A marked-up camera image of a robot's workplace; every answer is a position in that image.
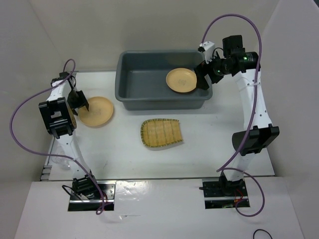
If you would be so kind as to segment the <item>tan plate with bear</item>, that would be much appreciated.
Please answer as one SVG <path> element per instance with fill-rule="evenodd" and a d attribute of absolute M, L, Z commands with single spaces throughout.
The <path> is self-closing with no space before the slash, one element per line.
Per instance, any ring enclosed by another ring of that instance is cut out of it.
<path fill-rule="evenodd" d="M 168 87 L 178 93 L 189 93 L 196 88 L 196 74 L 186 68 L 176 68 L 166 75 Z"/>

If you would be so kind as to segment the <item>woven bamboo tray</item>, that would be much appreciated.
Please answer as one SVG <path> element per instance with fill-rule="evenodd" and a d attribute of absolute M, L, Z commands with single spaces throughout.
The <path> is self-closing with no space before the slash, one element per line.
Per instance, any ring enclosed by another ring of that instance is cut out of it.
<path fill-rule="evenodd" d="M 148 148 L 160 148 L 183 142 L 178 119 L 148 119 L 140 128 L 141 141 Z"/>

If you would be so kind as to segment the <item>clear plastic cup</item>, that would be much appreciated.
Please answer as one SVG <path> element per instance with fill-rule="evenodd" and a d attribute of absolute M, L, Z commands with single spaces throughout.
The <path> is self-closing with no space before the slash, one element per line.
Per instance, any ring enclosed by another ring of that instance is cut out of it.
<path fill-rule="evenodd" d="M 58 146 L 55 150 L 55 152 L 53 154 L 57 154 L 57 155 L 64 155 L 64 150 L 62 149 L 61 146 Z M 51 161 L 55 164 L 57 164 L 59 166 L 59 168 L 61 168 L 64 171 L 69 171 L 70 168 L 70 164 L 69 164 L 69 160 L 65 157 L 51 157 Z"/>

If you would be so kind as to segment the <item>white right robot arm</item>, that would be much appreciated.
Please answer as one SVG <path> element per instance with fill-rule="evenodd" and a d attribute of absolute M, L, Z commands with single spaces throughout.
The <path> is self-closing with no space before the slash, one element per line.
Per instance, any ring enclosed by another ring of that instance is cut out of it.
<path fill-rule="evenodd" d="M 197 87 L 207 89 L 209 78 L 216 84 L 224 76 L 230 75 L 236 83 L 244 113 L 244 130 L 232 135 L 235 153 L 220 168 L 218 190 L 230 196 L 244 184 L 244 171 L 252 159 L 266 148 L 279 135 L 266 109 L 262 86 L 261 66 L 257 52 L 247 52 L 241 35 L 223 39 L 223 57 L 215 52 L 215 45 L 206 41 L 198 51 L 204 54 L 204 61 L 195 67 Z"/>

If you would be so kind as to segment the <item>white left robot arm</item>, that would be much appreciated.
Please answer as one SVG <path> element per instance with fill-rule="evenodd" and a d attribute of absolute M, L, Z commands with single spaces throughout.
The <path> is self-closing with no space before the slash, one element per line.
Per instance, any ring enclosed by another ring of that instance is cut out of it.
<path fill-rule="evenodd" d="M 99 197 L 99 186 L 91 180 L 92 171 L 84 161 L 75 133 L 77 112 L 80 108 L 89 109 L 89 103 L 84 93 L 77 90 L 75 77 L 67 76 L 69 73 L 64 71 L 58 78 L 52 79 L 54 89 L 38 107 L 46 130 L 59 142 L 64 154 L 73 160 L 70 163 L 72 192 L 78 198 L 96 199 Z"/>

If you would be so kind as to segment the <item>grey plastic bin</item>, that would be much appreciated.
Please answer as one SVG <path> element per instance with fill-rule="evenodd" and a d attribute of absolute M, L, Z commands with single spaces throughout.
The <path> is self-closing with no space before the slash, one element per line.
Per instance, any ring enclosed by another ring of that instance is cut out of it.
<path fill-rule="evenodd" d="M 212 97 L 212 88 L 178 93 L 166 76 L 176 68 L 193 70 L 203 59 L 196 50 L 125 51 L 117 64 L 115 97 L 129 111 L 199 109 Z"/>

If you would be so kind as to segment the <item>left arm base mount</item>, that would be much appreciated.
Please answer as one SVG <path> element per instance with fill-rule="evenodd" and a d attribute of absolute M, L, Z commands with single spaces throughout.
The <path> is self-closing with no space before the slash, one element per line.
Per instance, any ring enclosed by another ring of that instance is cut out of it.
<path fill-rule="evenodd" d="M 116 182 L 98 181 L 98 185 L 106 201 L 104 211 L 113 211 L 115 206 Z M 88 196 L 75 192 L 73 187 L 67 185 L 62 185 L 62 189 L 69 195 L 69 212 L 96 211 L 102 206 L 102 198 L 95 186 L 93 186 L 93 193 Z"/>

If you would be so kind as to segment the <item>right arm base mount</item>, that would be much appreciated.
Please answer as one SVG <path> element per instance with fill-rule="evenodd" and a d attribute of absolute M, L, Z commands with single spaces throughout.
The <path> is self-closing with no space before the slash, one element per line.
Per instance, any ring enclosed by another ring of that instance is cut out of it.
<path fill-rule="evenodd" d="M 205 209 L 227 209 L 250 207 L 246 184 L 242 180 L 239 185 L 223 189 L 221 180 L 217 178 L 203 179 L 199 190 L 203 192 Z"/>

